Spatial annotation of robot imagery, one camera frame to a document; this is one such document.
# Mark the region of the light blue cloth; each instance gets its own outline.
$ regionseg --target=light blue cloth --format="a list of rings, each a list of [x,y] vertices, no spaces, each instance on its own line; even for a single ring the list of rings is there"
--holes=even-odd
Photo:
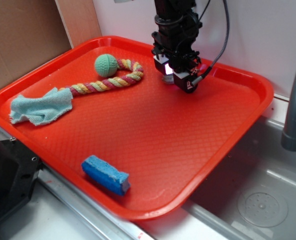
[[[58,91],[56,87],[41,98],[19,95],[11,103],[11,123],[30,121],[35,126],[49,124],[72,109],[72,98],[70,89]]]

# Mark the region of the multicolored rope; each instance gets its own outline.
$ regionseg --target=multicolored rope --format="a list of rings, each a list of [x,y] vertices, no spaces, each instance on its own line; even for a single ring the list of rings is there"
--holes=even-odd
[[[129,59],[118,59],[118,70],[130,70],[125,76],[98,80],[90,83],[78,83],[72,86],[63,87],[59,90],[69,88],[73,96],[100,93],[111,89],[118,89],[133,85],[141,80],[143,77],[143,69],[137,61],[131,61]]]

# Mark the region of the red tray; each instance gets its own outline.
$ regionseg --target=red tray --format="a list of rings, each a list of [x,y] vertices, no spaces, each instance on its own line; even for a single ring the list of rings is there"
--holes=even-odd
[[[265,78],[218,63],[194,93],[186,94],[161,81],[151,49],[121,37],[96,38],[0,91],[3,129],[101,205],[132,221],[179,207],[273,98]],[[93,64],[105,53],[138,61],[145,74],[141,82],[75,97],[73,109],[49,125],[10,123],[10,103],[19,94],[39,98],[54,87],[101,80]],[[84,174],[81,163],[90,155],[130,174],[124,197]]]

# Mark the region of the sink basin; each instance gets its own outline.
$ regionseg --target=sink basin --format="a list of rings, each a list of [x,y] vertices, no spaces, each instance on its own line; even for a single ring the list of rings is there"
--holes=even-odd
[[[296,240],[296,152],[281,147],[282,128],[261,117],[190,197],[188,211],[224,226],[229,239]]]

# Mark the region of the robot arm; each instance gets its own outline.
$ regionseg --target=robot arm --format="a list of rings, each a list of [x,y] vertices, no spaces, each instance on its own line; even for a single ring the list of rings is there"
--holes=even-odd
[[[159,27],[154,32],[154,61],[156,68],[166,75],[165,66],[173,69],[174,83],[187,93],[196,87],[191,81],[197,76],[201,64],[199,52],[191,49],[202,23],[192,8],[195,0],[155,0],[157,15],[155,22]]]

